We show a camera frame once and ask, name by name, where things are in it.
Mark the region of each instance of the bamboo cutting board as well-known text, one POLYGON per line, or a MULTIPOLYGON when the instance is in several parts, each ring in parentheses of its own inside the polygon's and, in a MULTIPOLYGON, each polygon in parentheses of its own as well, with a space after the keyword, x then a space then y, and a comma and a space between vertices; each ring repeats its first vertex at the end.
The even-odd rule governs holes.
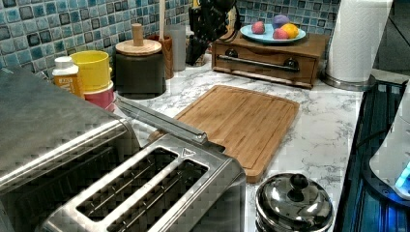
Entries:
POLYGON ((217 85, 175 118, 205 131, 208 139, 226 148, 256 183, 275 154, 299 110, 294 101, 217 85))

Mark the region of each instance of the kitchen counter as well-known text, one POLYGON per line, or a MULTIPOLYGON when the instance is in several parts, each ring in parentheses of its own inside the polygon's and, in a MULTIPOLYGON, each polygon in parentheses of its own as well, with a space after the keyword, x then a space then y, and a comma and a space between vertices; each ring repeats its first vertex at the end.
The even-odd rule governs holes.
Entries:
MULTIPOLYGON (((316 81, 312 90, 306 90, 213 72, 211 56, 206 55, 205 58, 207 64, 203 67, 176 72, 172 79, 166 81, 167 90, 161 96, 138 102, 174 117, 218 84, 258 91, 300 104, 299 113, 262 181, 247 184, 246 231, 255 231, 257 188, 263 181, 279 173, 302 173, 311 178, 329 193, 337 210, 362 93, 339 90, 320 80, 316 81)), ((124 116, 119 109, 115 109, 114 113, 124 116)), ((142 145, 155 130, 135 120, 132 120, 132 126, 142 145)))

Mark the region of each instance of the blue mosaic tile backsplash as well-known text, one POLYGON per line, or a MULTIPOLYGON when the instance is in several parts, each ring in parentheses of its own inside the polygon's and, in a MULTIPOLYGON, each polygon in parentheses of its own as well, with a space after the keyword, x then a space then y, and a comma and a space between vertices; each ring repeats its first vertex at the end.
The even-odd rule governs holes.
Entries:
POLYGON ((245 25, 262 20, 272 23, 275 15, 287 15, 302 30, 332 35, 340 0, 239 0, 238 9, 245 25))
MULTIPOLYGON (((192 0, 166 0, 166 24, 186 23, 192 0)), ((159 32, 159 0, 0 0, 0 68, 49 74, 54 59, 97 49, 112 55, 131 40, 132 23, 144 35, 159 32)))
MULTIPOLYGON (((166 0, 166 24, 188 23, 192 0, 166 0)), ((339 0, 239 0, 241 21, 272 22, 287 15, 301 29, 332 35, 339 0)), ((54 59, 132 38, 131 24, 145 36, 159 31, 159 0, 0 0, 0 68, 20 65, 51 73, 54 59)))

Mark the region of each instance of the stainless steel toaster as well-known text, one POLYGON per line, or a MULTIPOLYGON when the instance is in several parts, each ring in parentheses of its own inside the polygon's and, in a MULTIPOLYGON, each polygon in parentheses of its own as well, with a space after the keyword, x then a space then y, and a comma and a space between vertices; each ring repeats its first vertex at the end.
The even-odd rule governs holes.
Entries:
POLYGON ((242 231, 237 161, 172 135, 148 145, 54 212, 45 231, 242 231))
POLYGON ((175 132, 140 147, 127 120, 29 72, 0 86, 0 231, 244 230, 245 172, 206 134, 142 113, 175 132))

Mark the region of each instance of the yellow cup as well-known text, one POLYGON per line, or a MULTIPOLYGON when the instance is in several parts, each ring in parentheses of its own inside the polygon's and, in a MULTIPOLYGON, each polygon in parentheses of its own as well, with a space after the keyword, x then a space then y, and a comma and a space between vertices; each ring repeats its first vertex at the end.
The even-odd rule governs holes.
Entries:
POLYGON ((71 55, 79 67, 84 92, 97 91, 109 85, 110 70, 108 54, 103 51, 88 50, 71 55))

